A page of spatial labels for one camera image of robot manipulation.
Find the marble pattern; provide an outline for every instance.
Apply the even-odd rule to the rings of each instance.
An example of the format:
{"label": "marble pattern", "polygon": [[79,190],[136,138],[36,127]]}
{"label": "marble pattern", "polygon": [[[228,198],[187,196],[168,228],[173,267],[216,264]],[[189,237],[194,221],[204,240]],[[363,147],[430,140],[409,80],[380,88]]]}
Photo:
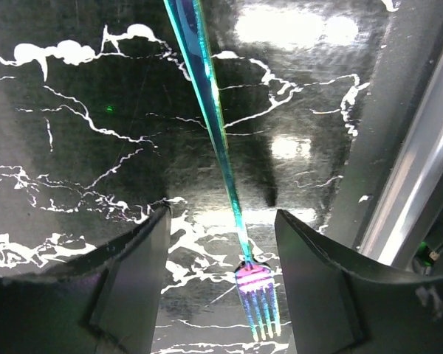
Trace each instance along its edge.
{"label": "marble pattern", "polygon": [[283,353],[275,210],[328,226],[397,7],[382,2],[204,2],[250,240],[279,287],[284,334],[262,343],[239,304],[233,216],[162,2],[0,3],[0,274],[87,253],[171,204],[154,353]]}

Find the iridescent fork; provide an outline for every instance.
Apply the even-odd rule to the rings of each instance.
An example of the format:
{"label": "iridescent fork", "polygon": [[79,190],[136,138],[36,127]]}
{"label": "iridescent fork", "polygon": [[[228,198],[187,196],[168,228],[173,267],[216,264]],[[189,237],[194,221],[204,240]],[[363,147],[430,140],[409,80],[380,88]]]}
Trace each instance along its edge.
{"label": "iridescent fork", "polygon": [[210,45],[199,0],[164,0],[177,42],[185,60],[208,133],[219,161],[228,198],[235,215],[238,238],[244,261],[235,270],[236,287],[255,341],[281,334],[278,300],[273,272],[266,263],[257,262],[251,252],[241,205],[236,192],[233,170],[228,156],[228,143],[211,59]]}

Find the fork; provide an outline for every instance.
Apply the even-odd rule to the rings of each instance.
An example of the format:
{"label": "fork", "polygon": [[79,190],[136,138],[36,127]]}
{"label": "fork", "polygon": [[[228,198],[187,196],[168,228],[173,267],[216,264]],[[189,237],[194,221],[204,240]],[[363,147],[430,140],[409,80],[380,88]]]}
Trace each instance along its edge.
{"label": "fork", "polygon": [[199,101],[202,115],[218,159],[228,198],[235,216],[236,229],[244,260],[235,270],[236,288],[255,341],[281,334],[278,300],[272,269],[260,263],[251,252],[246,225],[236,191],[235,178],[228,155],[228,143],[216,84],[210,44],[200,0],[164,0],[177,42]]}

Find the fork tines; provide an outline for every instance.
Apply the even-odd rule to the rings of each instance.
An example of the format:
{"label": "fork tines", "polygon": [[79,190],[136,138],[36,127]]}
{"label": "fork tines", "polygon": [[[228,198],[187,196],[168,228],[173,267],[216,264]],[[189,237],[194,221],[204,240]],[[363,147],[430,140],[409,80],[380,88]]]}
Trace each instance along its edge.
{"label": "fork tines", "polygon": [[[259,327],[261,338],[266,340],[264,326],[267,327],[268,336],[271,339],[274,338],[272,318],[274,319],[275,334],[279,336],[281,334],[281,322],[279,319],[278,300],[275,294],[275,283],[271,269],[265,265],[255,263],[246,264],[243,268],[235,272],[235,279],[244,312],[246,313],[248,323],[253,332],[254,340],[259,340],[256,327]],[[256,316],[257,325],[254,323],[253,314]]]}

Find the white spot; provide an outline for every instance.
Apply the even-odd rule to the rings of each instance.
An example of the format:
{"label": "white spot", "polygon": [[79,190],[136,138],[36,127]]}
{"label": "white spot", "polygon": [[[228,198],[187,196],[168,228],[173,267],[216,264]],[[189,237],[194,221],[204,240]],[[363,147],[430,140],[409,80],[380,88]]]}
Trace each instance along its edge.
{"label": "white spot", "polygon": [[276,136],[271,144],[272,156],[276,159],[293,159],[297,149],[298,142],[292,137]]}
{"label": "white spot", "polygon": [[354,42],[359,29],[351,18],[332,17],[325,25],[325,41],[338,46],[348,46]]}
{"label": "white spot", "polygon": [[290,212],[304,223],[311,223],[317,218],[317,213],[313,208],[292,209]]}
{"label": "white spot", "polygon": [[62,41],[56,47],[48,46],[44,52],[46,56],[54,55],[62,59],[67,65],[77,66],[95,59],[95,51],[90,46],[81,46],[71,40]]}
{"label": "white spot", "polygon": [[218,59],[239,59],[240,57],[235,52],[231,52],[230,50],[224,50],[223,52],[221,52],[219,54],[212,55],[212,58],[218,58]]}
{"label": "white spot", "polygon": [[151,28],[146,26],[145,24],[132,24],[126,30],[126,34],[122,35],[113,35],[114,38],[118,40],[121,39],[132,39],[134,37],[147,38],[150,42],[158,42],[163,43],[160,39],[156,38],[154,32]]}
{"label": "white spot", "polygon": [[370,195],[363,195],[363,196],[360,198],[360,201],[358,201],[358,203],[361,203],[362,201],[368,201],[370,198],[371,198]]}
{"label": "white spot", "polygon": [[322,35],[319,15],[297,8],[248,5],[241,10],[235,31],[245,43],[264,42],[283,49],[312,48]]}
{"label": "white spot", "polygon": [[300,143],[300,146],[299,146],[298,150],[300,152],[300,155],[302,157],[304,157],[305,159],[309,159],[310,158],[311,142],[312,142],[312,140],[310,140],[310,139],[304,139]]}
{"label": "white spot", "polygon": [[187,204],[187,201],[183,197],[175,197],[172,199],[165,199],[166,201],[170,203],[184,203]]}
{"label": "white spot", "polygon": [[393,0],[381,0],[381,1],[384,3],[385,9],[390,13],[395,13],[399,9],[399,2],[397,2],[396,5],[394,5]]}

